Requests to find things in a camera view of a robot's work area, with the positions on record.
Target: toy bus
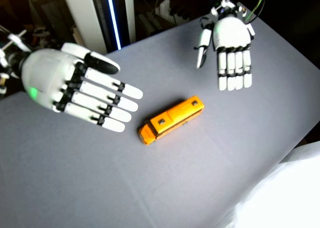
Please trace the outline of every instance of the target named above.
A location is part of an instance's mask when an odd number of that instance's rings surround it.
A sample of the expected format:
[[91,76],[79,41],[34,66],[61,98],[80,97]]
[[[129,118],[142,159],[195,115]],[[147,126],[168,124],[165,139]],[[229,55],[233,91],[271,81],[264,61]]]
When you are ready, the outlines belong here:
[[150,145],[155,140],[167,135],[186,122],[200,115],[205,105],[197,96],[168,109],[167,111],[147,120],[138,131],[143,143]]

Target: led light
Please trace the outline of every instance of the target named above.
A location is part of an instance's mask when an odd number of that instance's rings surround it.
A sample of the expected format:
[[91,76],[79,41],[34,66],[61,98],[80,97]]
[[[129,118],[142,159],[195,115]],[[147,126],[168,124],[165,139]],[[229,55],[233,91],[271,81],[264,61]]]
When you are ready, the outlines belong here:
[[38,96],[38,90],[34,87],[31,87],[30,90],[29,90],[29,96],[35,100]]
[[116,44],[118,46],[118,50],[121,50],[121,44],[120,44],[120,38],[119,38],[119,33],[118,33],[114,4],[113,4],[112,0],[108,0],[108,3],[109,3],[109,7],[110,7],[110,12],[111,12],[111,18],[112,18],[112,23],[113,23]]

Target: blue light strip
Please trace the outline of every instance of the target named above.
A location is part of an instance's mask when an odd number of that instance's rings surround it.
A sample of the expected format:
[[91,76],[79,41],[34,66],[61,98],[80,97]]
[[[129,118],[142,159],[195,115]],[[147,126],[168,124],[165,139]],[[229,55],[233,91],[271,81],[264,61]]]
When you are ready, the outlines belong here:
[[115,34],[115,39],[116,39],[116,44],[118,46],[118,50],[121,50],[121,44],[120,44],[120,38],[119,38],[119,33],[118,33],[118,27],[117,27],[117,21],[116,21],[116,15],[115,15],[115,10],[114,10],[114,4],[112,0],[108,0],[109,7],[110,7],[110,12],[111,12],[111,18],[112,18],[112,23],[113,23],[113,29],[114,29],[114,34]]

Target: yellow school bus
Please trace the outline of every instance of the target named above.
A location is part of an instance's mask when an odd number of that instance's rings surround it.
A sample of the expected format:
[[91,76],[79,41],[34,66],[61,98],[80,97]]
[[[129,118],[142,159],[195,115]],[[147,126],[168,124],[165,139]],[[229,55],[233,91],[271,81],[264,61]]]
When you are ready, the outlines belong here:
[[147,120],[138,132],[139,137],[143,143],[150,145],[155,140],[200,115],[204,107],[205,105],[197,96],[192,96],[156,117]]

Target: robotic hand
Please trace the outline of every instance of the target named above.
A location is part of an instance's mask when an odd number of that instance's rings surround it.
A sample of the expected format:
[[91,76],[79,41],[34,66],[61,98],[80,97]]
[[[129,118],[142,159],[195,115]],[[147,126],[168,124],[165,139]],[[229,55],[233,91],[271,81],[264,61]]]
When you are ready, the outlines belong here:
[[138,110],[137,103],[107,90],[134,99],[143,97],[140,89],[109,76],[120,67],[103,55],[73,43],[65,43],[61,51],[26,53],[18,62],[19,75],[26,92],[39,105],[114,132],[123,132],[123,123],[131,120],[127,111]]
[[246,9],[236,6],[230,0],[211,9],[213,19],[201,19],[197,69],[206,61],[206,52],[213,39],[217,52],[218,83],[220,91],[240,90],[252,85],[250,45],[255,32],[251,24],[244,23]]

